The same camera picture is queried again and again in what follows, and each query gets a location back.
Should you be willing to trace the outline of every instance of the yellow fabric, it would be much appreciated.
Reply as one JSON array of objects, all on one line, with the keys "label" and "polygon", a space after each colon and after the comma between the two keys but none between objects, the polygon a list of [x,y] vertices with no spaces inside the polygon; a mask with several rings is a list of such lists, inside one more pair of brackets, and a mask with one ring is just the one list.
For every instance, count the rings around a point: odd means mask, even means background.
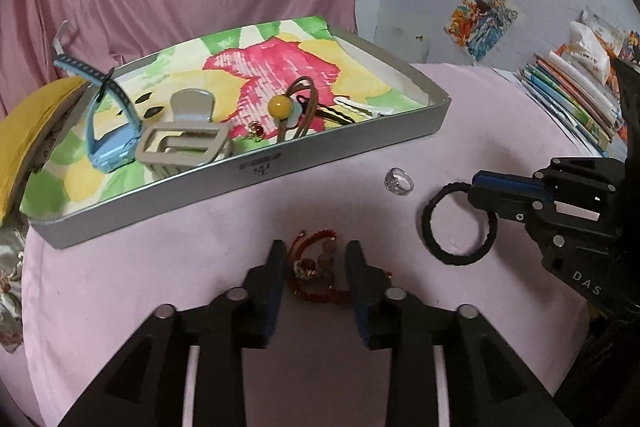
[{"label": "yellow fabric", "polygon": [[79,76],[61,78],[29,95],[0,121],[0,224],[11,210],[14,186],[31,146],[58,106],[84,84]]}]

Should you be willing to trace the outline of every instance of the stack of books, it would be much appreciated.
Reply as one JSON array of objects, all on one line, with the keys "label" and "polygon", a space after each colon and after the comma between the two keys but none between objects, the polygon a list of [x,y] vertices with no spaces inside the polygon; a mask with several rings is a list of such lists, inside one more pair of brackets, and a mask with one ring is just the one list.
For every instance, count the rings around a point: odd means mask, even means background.
[{"label": "stack of books", "polygon": [[560,48],[516,73],[527,94],[590,152],[607,156],[623,126],[620,103]]}]

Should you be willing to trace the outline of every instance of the black ring-shaped band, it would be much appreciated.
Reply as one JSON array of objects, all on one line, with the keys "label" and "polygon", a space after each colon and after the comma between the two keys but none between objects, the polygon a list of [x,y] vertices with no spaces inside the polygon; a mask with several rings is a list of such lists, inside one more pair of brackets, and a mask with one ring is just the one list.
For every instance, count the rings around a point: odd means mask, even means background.
[{"label": "black ring-shaped band", "polygon": [[491,250],[491,247],[494,245],[495,238],[498,235],[498,217],[495,215],[495,212],[487,212],[486,215],[489,217],[489,233],[487,234],[484,243],[469,255],[454,255],[444,251],[433,237],[433,230],[431,230],[431,217],[433,216],[433,211],[435,210],[436,205],[440,203],[445,196],[448,196],[452,192],[466,193],[470,188],[471,185],[462,182],[445,185],[441,188],[440,192],[431,198],[431,201],[427,203],[427,206],[425,206],[422,211],[422,240],[433,256],[444,264],[449,264],[451,266],[466,266],[468,264],[477,263],[482,259],[482,257],[487,255],[489,250]]}]

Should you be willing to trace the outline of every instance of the blue watch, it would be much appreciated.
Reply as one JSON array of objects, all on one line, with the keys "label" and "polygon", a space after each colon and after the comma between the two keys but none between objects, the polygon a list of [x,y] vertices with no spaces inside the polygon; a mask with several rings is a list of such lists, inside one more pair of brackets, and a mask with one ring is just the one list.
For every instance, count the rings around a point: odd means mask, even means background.
[{"label": "blue watch", "polygon": [[[89,106],[84,132],[86,155],[91,165],[102,172],[113,172],[135,160],[136,145],[142,136],[142,120],[140,120],[127,94],[111,78],[113,69],[105,74],[76,58],[62,54],[56,57],[53,65],[78,74],[94,86],[100,87],[98,94]],[[127,123],[96,140],[94,114],[107,94],[110,94],[120,106],[127,118]]]}]

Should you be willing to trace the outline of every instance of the pink painted flower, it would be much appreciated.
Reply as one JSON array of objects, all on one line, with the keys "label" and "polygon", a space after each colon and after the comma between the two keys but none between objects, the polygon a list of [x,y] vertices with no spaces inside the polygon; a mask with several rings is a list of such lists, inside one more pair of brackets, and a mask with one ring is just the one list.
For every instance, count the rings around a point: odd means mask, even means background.
[{"label": "pink painted flower", "polygon": [[[299,76],[313,79],[320,103],[334,105],[331,84],[340,74],[338,66],[301,50],[299,44],[272,37],[244,50],[232,48],[207,59],[204,70],[224,70],[248,80],[240,89],[238,109],[226,119],[231,123],[229,138],[246,135],[252,121],[260,122],[266,139],[276,136],[276,125],[267,104],[274,95],[284,93]],[[324,121],[314,118],[311,128],[324,130]]]}]

